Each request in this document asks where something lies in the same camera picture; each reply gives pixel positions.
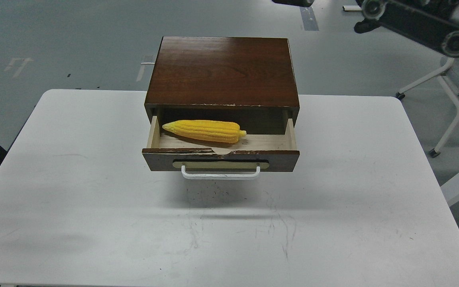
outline chair leg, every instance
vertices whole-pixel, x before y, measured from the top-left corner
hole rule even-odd
[[[446,144],[447,140],[449,139],[449,136],[451,136],[452,131],[454,128],[457,126],[459,122],[459,98],[457,95],[454,94],[452,89],[449,87],[447,82],[444,80],[442,76],[438,76],[437,80],[439,81],[440,85],[448,95],[448,97],[451,99],[453,104],[456,107],[456,116],[454,117],[454,120],[451,122],[449,127],[447,128],[446,132],[440,139],[439,143],[435,145],[435,147],[430,151],[430,156],[431,157],[437,157],[440,154],[440,149]]]
[[[398,90],[396,93],[396,97],[399,98],[400,100],[405,97],[405,92],[426,82],[427,80],[430,80],[431,78],[435,78],[436,76],[439,76],[441,73],[444,73],[447,71],[453,64],[454,58],[448,58],[447,62],[440,68],[436,69],[435,71],[432,71],[428,75],[406,85],[405,87],[402,87],[401,89]]]

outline yellow corn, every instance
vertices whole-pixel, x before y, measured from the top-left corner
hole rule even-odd
[[[234,144],[247,133],[240,130],[235,122],[221,122],[218,120],[177,120],[162,125],[166,131],[195,140],[210,142],[227,142]]]

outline scratch marks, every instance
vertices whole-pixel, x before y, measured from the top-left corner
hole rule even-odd
[[[272,237],[274,237],[276,224],[279,223],[278,227],[280,226],[281,229],[278,229],[278,232],[284,232],[284,241],[281,243],[282,252],[284,253],[284,258],[288,261],[288,252],[292,249],[292,242],[297,234],[297,220],[290,214],[285,214],[284,211],[277,209],[277,201],[280,196],[276,201],[272,194],[268,191],[263,191],[268,195],[265,204],[273,212],[273,215],[270,216],[268,234],[270,235],[272,231]]]
[[[186,198],[189,198],[189,189],[185,190],[185,195]],[[190,234],[191,234],[191,244],[189,248],[186,248],[184,250],[184,255],[187,256],[189,252],[194,248],[197,249],[199,247],[199,239],[201,236],[199,236],[199,232],[196,230],[197,228],[197,223],[193,221],[193,218],[191,216],[191,202],[189,201],[189,213],[187,214],[187,218],[189,220],[189,226],[187,228],[190,229]]]
[[[15,231],[18,231],[19,229],[20,229],[20,227],[19,227],[19,228],[16,228],[16,229],[14,229],[14,230],[12,230],[12,231],[10,231],[9,233],[7,233],[7,234],[3,235],[2,237],[6,237],[6,236],[9,236],[10,234],[14,233]]]

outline table top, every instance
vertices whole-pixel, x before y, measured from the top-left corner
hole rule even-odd
[[[400,102],[300,96],[293,173],[149,171],[145,92],[50,90],[0,167],[0,283],[459,286],[459,230]]]

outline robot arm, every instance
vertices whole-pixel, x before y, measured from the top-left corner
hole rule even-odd
[[[309,7],[314,0],[273,0]],[[459,57],[459,0],[355,0],[364,20],[354,30],[383,26],[448,57]]]

